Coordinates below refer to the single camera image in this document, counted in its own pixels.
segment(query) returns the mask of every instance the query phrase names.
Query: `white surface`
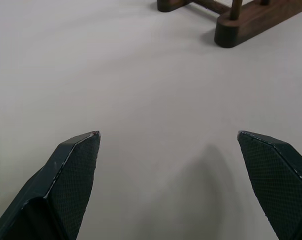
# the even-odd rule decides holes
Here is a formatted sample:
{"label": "white surface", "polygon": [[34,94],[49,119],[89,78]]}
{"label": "white surface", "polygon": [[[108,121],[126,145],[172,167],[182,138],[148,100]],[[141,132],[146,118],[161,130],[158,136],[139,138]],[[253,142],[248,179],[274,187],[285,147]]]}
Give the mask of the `white surface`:
{"label": "white surface", "polygon": [[152,0],[0,0],[0,216],[62,141],[100,130],[79,240],[276,240],[238,130],[302,154],[302,13],[232,49]]}

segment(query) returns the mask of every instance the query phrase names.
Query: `wooden post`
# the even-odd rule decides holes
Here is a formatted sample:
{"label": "wooden post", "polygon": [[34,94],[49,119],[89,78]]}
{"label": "wooden post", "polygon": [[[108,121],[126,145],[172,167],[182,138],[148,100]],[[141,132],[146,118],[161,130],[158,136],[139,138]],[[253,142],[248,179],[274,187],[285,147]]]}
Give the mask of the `wooden post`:
{"label": "wooden post", "polygon": [[243,0],[233,0],[230,12],[230,20],[238,20],[241,12]]}

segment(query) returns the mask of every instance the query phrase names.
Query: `white table surface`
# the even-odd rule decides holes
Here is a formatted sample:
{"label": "white table surface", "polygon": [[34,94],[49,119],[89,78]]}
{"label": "white table surface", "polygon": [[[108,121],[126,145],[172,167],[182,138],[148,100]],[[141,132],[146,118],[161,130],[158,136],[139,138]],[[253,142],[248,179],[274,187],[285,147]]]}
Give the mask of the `white table surface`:
{"label": "white table surface", "polygon": [[153,0],[0,0],[0,216],[55,147],[102,134],[78,240],[276,240],[238,130],[302,154],[302,13],[232,49]]}

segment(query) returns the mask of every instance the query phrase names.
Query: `wooden stand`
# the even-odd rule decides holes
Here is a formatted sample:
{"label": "wooden stand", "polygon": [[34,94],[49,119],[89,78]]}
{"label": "wooden stand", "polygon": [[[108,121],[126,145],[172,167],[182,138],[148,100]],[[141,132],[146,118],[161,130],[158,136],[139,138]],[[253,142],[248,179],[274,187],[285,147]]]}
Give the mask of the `wooden stand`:
{"label": "wooden stand", "polygon": [[157,9],[171,12],[191,2],[220,14],[214,41],[223,48],[233,48],[302,12],[302,0],[253,0],[243,6],[242,0],[233,0],[231,8],[214,0],[157,0]]}

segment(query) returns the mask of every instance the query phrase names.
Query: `dark wooden block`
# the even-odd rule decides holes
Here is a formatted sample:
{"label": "dark wooden block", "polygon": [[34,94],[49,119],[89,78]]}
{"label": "dark wooden block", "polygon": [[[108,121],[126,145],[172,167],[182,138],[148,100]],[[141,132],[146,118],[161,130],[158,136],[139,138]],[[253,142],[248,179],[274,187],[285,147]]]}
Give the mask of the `dark wooden block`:
{"label": "dark wooden block", "polygon": [[178,8],[181,8],[189,3],[191,0],[157,0],[157,9],[160,12],[168,13]]}
{"label": "dark wooden block", "polygon": [[269,5],[253,0],[242,6],[237,20],[230,20],[230,12],[217,19],[214,41],[223,48],[233,48],[300,12],[302,0],[271,0]]}
{"label": "dark wooden block", "polygon": [[230,7],[215,0],[194,0],[193,2],[220,15],[230,10]]}

